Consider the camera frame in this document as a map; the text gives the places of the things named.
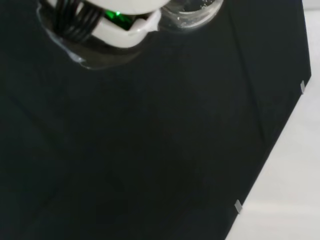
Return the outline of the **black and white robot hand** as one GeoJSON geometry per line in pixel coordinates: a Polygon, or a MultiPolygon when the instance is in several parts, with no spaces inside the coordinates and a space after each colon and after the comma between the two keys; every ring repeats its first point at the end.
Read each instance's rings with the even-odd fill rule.
{"type": "Polygon", "coordinates": [[[53,32],[73,43],[96,38],[129,49],[159,29],[169,0],[41,0],[51,13],[53,32]]]}

